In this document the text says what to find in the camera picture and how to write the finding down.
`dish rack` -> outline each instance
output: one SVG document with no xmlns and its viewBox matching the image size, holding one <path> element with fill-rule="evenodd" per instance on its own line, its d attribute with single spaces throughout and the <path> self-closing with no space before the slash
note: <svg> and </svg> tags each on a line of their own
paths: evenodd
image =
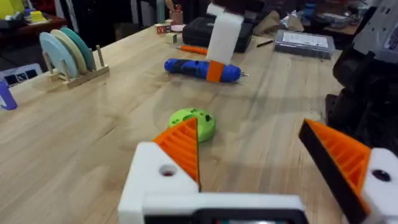
<svg viewBox="0 0 398 224">
<path fill-rule="evenodd" d="M 67 64 L 64 60 L 61 60 L 61 64 L 63 66 L 63 69 L 66 71 L 66 74 L 61 73 L 60 71 L 58 71 L 56 68 L 52 68 L 51 66 L 51 62 L 50 62 L 50 57 L 48 55 L 47 52 L 43 52 L 43 58 L 45 61 L 45 64 L 47 66 L 47 69 L 49 70 L 49 80 L 51 82 L 54 82 L 56 80 L 64 80 L 63 84 L 68 88 L 74 88 L 78 85 L 81 85 L 89 80 L 92 80 L 93 78 L 96 78 L 100 75 L 103 75 L 105 73 L 109 72 L 109 66 L 105 65 L 104 63 L 104 58 L 102 56 L 102 52 L 101 52 L 101 47 L 99 45 L 96 46 L 97 48 L 97 53 L 98 53 L 98 58 L 99 58 L 99 65 L 100 68 L 97 67 L 96 62 L 94 60 L 94 55 L 93 55 L 93 51 L 90 49 L 91 52 L 91 56 L 93 57 L 93 61 L 94 61 L 94 69 L 89 70 L 88 73 L 84 73 L 81 74 L 79 73 L 78 76 L 76 78 L 72 78 L 69 74 L 68 71 L 68 67 Z"/>
</svg>

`light blue plate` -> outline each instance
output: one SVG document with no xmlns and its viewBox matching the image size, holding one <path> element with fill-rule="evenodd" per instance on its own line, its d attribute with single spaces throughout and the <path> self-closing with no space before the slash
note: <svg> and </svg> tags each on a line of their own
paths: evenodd
<svg viewBox="0 0 398 224">
<path fill-rule="evenodd" d="M 71 30 L 69 28 L 62 27 L 60 29 L 60 31 L 62 31 L 69 38 L 71 38 L 71 40 L 74 41 L 74 43 L 77 45 L 77 47 L 79 48 L 81 54 L 83 54 L 83 58 L 85 58 L 85 62 L 86 62 L 87 68 L 88 69 L 94 69 L 94 61 L 93 61 L 93 57 L 91 56 L 91 51 L 87 47 L 87 45 L 84 42 L 84 40 L 82 40 L 79 37 L 79 35 L 77 35 L 73 30 Z"/>
<path fill-rule="evenodd" d="M 51 64 L 53 64 L 58 71 L 65 74 L 66 71 L 61 64 L 61 60 L 64 60 L 67 63 L 70 77 L 76 78 L 78 75 L 76 62 L 73 60 L 66 47 L 49 33 L 43 32 L 40 34 L 39 38 L 43 51 L 47 52 L 50 57 Z"/>
</svg>

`green toy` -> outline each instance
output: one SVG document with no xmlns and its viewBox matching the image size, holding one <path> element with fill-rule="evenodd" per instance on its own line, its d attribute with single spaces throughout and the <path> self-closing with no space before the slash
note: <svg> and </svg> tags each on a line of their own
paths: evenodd
<svg viewBox="0 0 398 224">
<path fill-rule="evenodd" d="M 193 117 L 197 118 L 198 142 L 204 142 L 211 138 L 216 131 L 216 121 L 209 112 L 198 108 L 185 108 L 175 112 L 169 119 L 169 127 L 171 128 L 172 126 Z"/>
</svg>

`blue object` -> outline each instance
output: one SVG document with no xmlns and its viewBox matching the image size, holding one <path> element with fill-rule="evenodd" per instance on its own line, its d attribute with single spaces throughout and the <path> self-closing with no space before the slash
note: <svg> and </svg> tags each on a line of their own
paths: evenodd
<svg viewBox="0 0 398 224">
<path fill-rule="evenodd" d="M 164 69 L 170 73 L 181 73 L 197 78 L 206 79 L 209 62 L 185 59 L 168 59 Z M 241 76 L 241 69 L 234 65 L 225 65 L 220 82 L 236 82 Z"/>
<path fill-rule="evenodd" d="M 60 29 L 64 34 L 66 34 L 71 40 L 76 44 L 76 46 L 79 48 L 81 54 L 83 55 L 83 58 L 85 59 L 86 65 L 88 69 L 94 69 L 94 60 L 91 54 L 90 49 L 87 47 L 86 43 L 84 40 L 82 40 L 75 31 L 62 27 Z"/>
<path fill-rule="evenodd" d="M 39 35 L 39 39 L 43 51 L 48 53 L 51 63 L 57 68 L 57 70 L 66 74 L 61 63 L 61 60 L 64 60 L 67 64 L 70 77 L 76 78 L 78 75 L 77 66 L 67 48 L 53 35 L 46 32 L 41 33 Z"/>
<path fill-rule="evenodd" d="M 0 82 L 0 106 L 5 110 L 14 110 L 17 108 L 17 103 L 4 81 Z"/>
<path fill-rule="evenodd" d="M 36 11 L 36 9 L 24 9 L 24 16 L 30 16 L 30 12 Z"/>
<path fill-rule="evenodd" d="M 314 10 L 315 10 L 315 3 L 305 3 L 304 6 L 304 16 L 303 16 L 303 22 L 309 23 L 310 22 L 310 17 L 312 16 Z"/>
</svg>

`blue screwdriver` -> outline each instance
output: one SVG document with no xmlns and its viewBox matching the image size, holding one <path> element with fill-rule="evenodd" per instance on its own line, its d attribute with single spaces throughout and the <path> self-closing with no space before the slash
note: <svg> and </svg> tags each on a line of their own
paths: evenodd
<svg viewBox="0 0 398 224">
<path fill-rule="evenodd" d="M 164 63 L 164 68 L 170 73 L 181 73 L 197 78 L 206 79 L 209 62 L 185 59 L 168 59 Z M 234 65 L 225 65 L 223 73 L 221 74 L 220 82 L 230 83 L 236 82 L 239 78 L 248 74 L 241 71 L 240 68 Z"/>
</svg>

